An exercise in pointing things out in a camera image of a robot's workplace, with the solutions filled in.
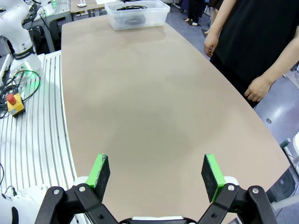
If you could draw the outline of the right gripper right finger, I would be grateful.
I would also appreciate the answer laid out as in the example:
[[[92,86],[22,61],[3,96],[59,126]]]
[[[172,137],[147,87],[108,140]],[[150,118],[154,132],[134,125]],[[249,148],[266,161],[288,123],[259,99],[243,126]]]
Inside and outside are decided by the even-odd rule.
[[[254,185],[243,189],[225,180],[213,154],[205,154],[201,175],[210,202],[199,224],[220,224],[228,213],[238,215],[242,224],[276,224],[266,192]]]

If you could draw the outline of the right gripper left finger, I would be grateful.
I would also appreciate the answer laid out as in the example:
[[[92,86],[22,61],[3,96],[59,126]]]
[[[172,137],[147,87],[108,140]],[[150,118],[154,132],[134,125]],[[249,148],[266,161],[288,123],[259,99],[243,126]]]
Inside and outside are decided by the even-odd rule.
[[[117,224],[118,221],[102,203],[110,168],[108,156],[99,154],[84,183],[69,190],[50,187],[43,199],[36,224],[69,224],[77,214],[85,214],[93,224]]]

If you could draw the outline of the person's left hand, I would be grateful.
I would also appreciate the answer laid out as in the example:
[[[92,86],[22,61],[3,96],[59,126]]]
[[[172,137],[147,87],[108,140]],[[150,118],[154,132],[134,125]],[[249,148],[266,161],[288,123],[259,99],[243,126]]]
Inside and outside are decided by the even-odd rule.
[[[254,79],[244,93],[247,100],[259,102],[270,90],[273,81],[264,76]]]

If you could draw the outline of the person's right hand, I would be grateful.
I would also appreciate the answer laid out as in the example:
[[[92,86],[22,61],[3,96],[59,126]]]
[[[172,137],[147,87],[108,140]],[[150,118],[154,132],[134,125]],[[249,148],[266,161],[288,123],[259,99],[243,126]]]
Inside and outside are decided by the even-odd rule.
[[[219,33],[209,32],[204,42],[204,52],[208,57],[212,57],[219,42]]]

